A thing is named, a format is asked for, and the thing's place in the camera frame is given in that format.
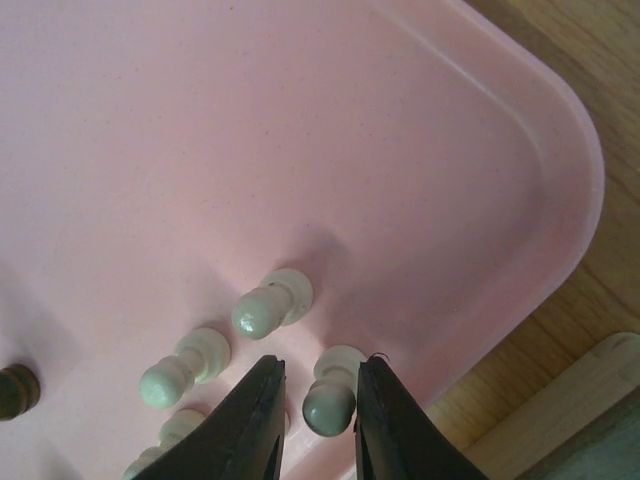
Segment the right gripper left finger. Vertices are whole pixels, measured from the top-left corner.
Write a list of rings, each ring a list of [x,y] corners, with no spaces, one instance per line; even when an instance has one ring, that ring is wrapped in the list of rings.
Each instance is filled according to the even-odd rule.
[[[279,479],[285,393],[285,362],[261,357],[201,425],[137,477]]]

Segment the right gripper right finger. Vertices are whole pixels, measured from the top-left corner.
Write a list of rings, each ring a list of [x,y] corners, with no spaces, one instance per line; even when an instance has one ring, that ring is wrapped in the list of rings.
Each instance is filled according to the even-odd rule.
[[[431,422],[385,358],[359,366],[355,421],[358,479],[484,479]]]

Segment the white chess piece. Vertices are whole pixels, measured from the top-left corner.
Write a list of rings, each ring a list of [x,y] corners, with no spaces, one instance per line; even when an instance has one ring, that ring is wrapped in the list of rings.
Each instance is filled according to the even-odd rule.
[[[229,365],[231,346],[210,327],[182,337],[172,355],[149,367],[139,381],[141,399],[155,409],[176,405],[195,385],[216,379]]]
[[[348,428],[356,408],[360,364],[366,359],[349,345],[332,346],[320,355],[302,404],[304,421],[314,433],[335,437]]]
[[[278,269],[238,299],[231,313],[232,325],[238,334],[261,340],[298,322],[310,310],[313,299],[312,283],[303,272]]]
[[[124,480],[134,479],[175,445],[184,440],[203,423],[206,416],[195,409],[181,409],[174,413],[160,428],[156,446],[145,449],[123,473]]]

